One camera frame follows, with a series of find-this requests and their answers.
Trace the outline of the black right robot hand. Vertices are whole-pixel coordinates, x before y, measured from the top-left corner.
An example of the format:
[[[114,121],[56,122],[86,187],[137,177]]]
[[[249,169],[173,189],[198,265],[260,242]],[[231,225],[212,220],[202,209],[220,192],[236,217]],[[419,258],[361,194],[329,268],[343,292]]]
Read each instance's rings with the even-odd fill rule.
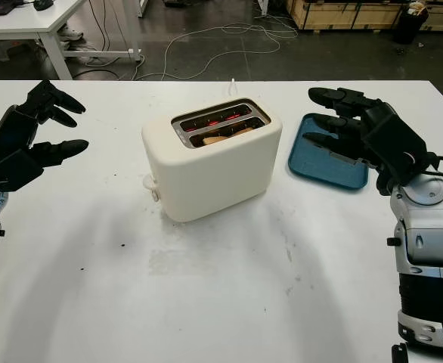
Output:
[[[330,156],[347,163],[363,163],[378,173],[376,188],[383,196],[389,196],[395,186],[392,175],[380,156],[365,141],[384,117],[392,111],[380,99],[371,99],[362,92],[347,88],[312,87],[309,98],[335,116],[316,113],[313,119],[318,127],[329,135],[306,132],[303,138],[316,147],[328,150]]]

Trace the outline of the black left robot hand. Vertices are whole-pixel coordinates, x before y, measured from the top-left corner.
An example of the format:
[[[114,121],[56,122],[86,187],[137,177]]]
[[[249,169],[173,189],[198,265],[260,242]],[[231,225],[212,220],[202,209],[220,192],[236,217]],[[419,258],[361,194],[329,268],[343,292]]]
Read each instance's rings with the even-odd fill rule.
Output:
[[[0,120],[0,161],[21,150],[39,166],[49,167],[83,152],[88,142],[82,139],[59,144],[33,142],[38,127],[50,119],[75,128],[77,123],[68,112],[81,114],[85,107],[48,80],[41,81],[28,92],[23,104],[10,106]]]

